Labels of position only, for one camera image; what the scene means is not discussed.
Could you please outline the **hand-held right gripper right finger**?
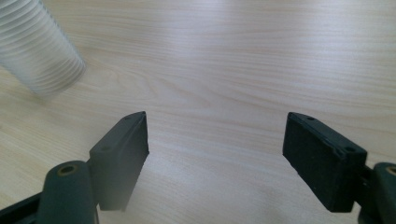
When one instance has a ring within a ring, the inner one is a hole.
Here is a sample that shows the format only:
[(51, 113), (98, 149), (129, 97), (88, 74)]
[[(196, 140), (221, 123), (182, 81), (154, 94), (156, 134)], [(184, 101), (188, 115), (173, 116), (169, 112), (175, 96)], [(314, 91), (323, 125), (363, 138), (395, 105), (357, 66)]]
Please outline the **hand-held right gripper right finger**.
[(329, 211), (352, 210), (366, 150), (318, 119), (290, 112), (282, 154)]

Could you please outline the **stack of clear plastic cups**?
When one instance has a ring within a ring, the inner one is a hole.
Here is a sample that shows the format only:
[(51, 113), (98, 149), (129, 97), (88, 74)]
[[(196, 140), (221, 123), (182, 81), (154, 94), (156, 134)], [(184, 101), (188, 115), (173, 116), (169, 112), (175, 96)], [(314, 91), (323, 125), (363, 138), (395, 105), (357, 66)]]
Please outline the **stack of clear plastic cups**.
[(41, 96), (68, 89), (86, 69), (41, 0), (0, 0), (0, 65)]

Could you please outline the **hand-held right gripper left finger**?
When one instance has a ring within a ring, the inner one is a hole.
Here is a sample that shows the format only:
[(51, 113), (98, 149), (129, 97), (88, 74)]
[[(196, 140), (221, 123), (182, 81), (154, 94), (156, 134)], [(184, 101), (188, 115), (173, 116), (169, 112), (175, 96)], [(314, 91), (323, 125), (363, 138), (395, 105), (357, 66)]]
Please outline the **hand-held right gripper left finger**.
[(120, 119), (90, 150), (93, 197), (103, 211), (124, 211), (149, 155), (145, 111)]

